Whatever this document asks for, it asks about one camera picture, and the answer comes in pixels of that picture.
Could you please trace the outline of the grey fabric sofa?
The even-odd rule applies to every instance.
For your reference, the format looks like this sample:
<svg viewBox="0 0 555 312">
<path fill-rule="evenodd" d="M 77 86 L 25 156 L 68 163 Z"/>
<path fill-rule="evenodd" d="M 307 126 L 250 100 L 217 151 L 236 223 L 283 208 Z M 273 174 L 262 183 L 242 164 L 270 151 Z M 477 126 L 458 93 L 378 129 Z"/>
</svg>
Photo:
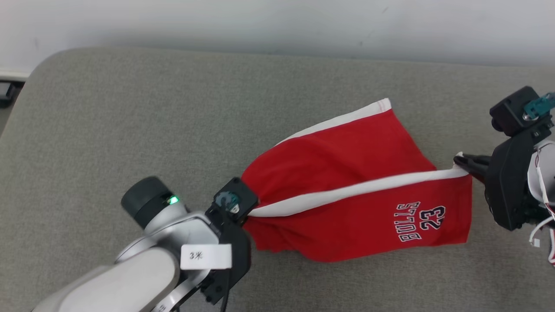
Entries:
<svg viewBox="0 0 555 312">
<path fill-rule="evenodd" d="M 141 229 L 122 195 L 159 176 L 191 209 L 258 155 L 309 126 L 389 98 L 438 168 L 505 140 L 490 108 L 555 68 L 448 65 L 139 48 L 52 55 L 0 135 L 0 312 L 30 312 L 112 263 Z M 497 226 L 473 185 L 462 245 L 335 264 L 253 251 L 227 312 L 555 312 L 549 234 Z"/>
</svg>

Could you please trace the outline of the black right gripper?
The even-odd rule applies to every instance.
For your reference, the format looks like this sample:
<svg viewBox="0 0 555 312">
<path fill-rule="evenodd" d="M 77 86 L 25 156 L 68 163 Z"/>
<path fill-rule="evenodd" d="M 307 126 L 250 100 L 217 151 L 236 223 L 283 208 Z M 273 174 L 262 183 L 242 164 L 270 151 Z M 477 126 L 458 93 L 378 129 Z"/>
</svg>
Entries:
<svg viewBox="0 0 555 312">
<path fill-rule="evenodd" d="M 485 196 L 494 221 L 513 231 L 538 224 L 549 215 L 529 190 L 528 171 L 535 145 L 551 135 L 552 118 L 546 116 L 497 146 L 492 156 L 459 153 L 458 166 L 472 176 L 486 176 Z"/>
</svg>

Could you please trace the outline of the red shorts with white stripe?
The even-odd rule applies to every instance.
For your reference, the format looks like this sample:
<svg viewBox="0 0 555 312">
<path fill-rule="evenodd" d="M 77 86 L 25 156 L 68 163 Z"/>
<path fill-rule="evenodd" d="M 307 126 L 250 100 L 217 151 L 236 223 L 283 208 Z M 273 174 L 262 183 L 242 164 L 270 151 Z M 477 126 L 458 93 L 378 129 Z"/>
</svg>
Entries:
<svg viewBox="0 0 555 312">
<path fill-rule="evenodd" d="M 282 140 L 242 180 L 260 200 L 256 249 L 313 261 L 464 244 L 472 223 L 472 176 L 438 170 L 387 98 Z"/>
</svg>

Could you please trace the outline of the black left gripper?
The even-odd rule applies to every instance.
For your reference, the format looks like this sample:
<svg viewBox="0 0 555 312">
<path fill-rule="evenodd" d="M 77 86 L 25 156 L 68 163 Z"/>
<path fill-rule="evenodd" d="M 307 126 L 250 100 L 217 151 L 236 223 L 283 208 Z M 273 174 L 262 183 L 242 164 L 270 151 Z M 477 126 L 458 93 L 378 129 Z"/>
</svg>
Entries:
<svg viewBox="0 0 555 312">
<path fill-rule="evenodd" d="M 221 211 L 207 211 L 206 217 L 217 230 L 220 244 L 231 245 L 231 268 L 209 271 L 203 280 L 203 295 L 206 302 L 227 306 L 229 292 L 251 267 L 251 241 L 243 229 L 244 220 Z"/>
</svg>

